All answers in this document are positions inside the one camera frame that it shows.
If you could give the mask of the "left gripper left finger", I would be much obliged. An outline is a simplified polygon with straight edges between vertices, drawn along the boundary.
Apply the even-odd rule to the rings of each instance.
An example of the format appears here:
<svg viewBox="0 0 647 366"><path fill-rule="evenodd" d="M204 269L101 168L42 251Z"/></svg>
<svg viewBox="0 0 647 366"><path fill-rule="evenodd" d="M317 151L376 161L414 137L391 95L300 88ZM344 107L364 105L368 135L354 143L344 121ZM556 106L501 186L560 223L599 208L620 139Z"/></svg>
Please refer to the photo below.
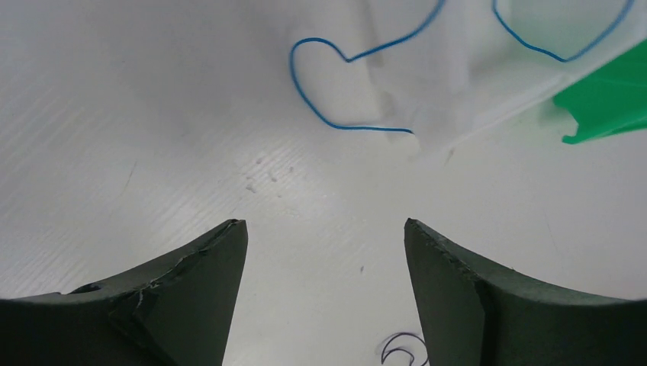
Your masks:
<svg viewBox="0 0 647 366"><path fill-rule="evenodd" d="M227 220L130 270L1 301L3 365L220 365L246 261Z"/></svg>

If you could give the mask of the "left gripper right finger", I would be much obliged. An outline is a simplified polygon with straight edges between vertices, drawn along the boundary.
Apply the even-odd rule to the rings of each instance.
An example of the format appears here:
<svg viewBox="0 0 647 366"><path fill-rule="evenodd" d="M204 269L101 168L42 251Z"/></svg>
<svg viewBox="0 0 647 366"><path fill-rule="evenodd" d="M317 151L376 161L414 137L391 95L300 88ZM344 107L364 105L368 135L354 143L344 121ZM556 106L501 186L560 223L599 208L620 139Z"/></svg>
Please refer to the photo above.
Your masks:
<svg viewBox="0 0 647 366"><path fill-rule="evenodd" d="M432 365L644 365L646 302L531 278L408 219L404 248Z"/></svg>

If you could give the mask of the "green plastic bin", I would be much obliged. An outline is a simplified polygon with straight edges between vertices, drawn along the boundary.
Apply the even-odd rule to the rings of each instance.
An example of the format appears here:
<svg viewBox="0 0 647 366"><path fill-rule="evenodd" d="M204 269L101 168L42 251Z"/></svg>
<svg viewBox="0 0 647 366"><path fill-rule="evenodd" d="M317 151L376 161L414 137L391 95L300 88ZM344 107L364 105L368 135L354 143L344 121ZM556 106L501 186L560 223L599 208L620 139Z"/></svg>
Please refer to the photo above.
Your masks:
<svg viewBox="0 0 647 366"><path fill-rule="evenodd" d="M570 145L646 128L646 42L553 97L577 123Z"/></svg>

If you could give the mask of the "clear plastic bin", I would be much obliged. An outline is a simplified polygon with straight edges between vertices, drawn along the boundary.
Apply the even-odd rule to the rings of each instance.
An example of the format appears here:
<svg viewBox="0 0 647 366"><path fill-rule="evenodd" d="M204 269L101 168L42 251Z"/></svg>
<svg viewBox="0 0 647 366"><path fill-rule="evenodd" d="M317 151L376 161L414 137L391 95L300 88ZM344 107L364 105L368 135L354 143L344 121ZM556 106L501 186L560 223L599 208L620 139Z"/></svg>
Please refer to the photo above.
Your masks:
<svg viewBox="0 0 647 366"><path fill-rule="evenodd" d="M544 102L643 41L644 1L365 1L369 46L355 118L403 127L421 149L459 141Z"/></svg>

